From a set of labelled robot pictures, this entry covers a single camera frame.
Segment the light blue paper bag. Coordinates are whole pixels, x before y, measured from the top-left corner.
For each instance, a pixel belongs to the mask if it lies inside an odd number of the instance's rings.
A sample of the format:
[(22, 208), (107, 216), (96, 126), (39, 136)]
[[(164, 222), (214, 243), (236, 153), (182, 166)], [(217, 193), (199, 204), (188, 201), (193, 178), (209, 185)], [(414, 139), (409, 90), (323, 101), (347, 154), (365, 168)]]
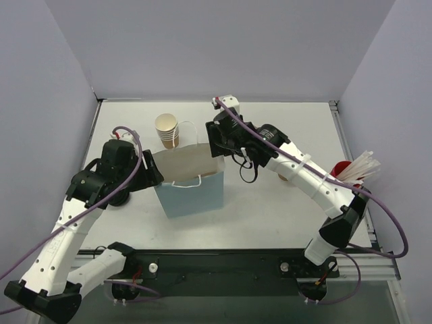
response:
[(153, 155), (164, 181), (155, 188), (168, 218), (183, 217), (223, 207), (223, 158), (211, 156), (190, 121), (193, 138), (186, 146), (164, 149)]

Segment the stack of brown paper cups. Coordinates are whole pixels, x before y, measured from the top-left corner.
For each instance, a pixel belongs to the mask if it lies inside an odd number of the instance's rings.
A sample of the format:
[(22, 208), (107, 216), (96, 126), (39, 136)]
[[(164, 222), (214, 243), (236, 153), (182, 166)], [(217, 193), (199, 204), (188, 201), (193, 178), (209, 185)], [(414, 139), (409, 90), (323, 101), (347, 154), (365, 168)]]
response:
[(179, 145), (180, 137), (178, 120), (170, 113), (163, 113), (155, 119), (156, 132), (166, 149), (174, 149)]

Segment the brown cup with black lid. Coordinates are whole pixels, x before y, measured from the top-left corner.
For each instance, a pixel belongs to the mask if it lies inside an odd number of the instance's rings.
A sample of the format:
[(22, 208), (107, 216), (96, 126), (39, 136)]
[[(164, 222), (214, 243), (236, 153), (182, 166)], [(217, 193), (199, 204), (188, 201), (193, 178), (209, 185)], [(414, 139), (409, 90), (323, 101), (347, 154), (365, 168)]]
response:
[(281, 175), (280, 173), (278, 173), (278, 177), (279, 179), (281, 179), (282, 181), (288, 182), (289, 179), (287, 179), (287, 177), (285, 177), (284, 175)]

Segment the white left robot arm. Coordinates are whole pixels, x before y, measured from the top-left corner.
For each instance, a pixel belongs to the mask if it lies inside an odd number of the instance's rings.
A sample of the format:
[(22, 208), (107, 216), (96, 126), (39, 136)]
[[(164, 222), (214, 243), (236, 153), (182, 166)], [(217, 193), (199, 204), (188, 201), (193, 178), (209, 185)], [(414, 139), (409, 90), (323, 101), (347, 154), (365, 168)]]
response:
[(139, 269), (136, 251), (114, 242), (73, 271), (72, 263), (91, 227), (109, 205), (121, 206), (130, 193), (162, 181), (151, 152), (142, 149), (138, 133), (115, 127), (101, 156), (72, 177), (51, 234), (30, 250), (39, 253), (36, 260), (21, 279), (6, 285), (4, 294), (54, 323), (70, 322), (89, 292), (112, 276), (130, 277)]

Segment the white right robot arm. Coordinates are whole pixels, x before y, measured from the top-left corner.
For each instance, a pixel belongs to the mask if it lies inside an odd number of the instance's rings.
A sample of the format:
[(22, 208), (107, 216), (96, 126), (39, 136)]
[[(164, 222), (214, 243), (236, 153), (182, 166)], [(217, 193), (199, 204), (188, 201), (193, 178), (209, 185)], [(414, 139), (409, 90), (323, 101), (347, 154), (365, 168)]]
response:
[(323, 210), (327, 218), (299, 259), (303, 273), (316, 274), (337, 249), (347, 247), (365, 216), (368, 196), (343, 187), (275, 126), (245, 122), (237, 98), (215, 97), (212, 105), (219, 110), (206, 124), (213, 157), (241, 157), (241, 167), (273, 171)]

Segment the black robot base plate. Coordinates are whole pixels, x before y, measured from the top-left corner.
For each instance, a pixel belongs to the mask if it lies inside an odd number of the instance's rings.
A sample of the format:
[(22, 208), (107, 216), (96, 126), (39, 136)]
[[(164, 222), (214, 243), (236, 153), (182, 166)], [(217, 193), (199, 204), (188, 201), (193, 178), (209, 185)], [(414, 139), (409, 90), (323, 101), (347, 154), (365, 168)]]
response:
[(301, 249), (137, 250), (111, 277), (118, 300), (157, 297), (258, 297), (311, 293), (322, 299), (339, 277), (335, 257), (316, 266)]

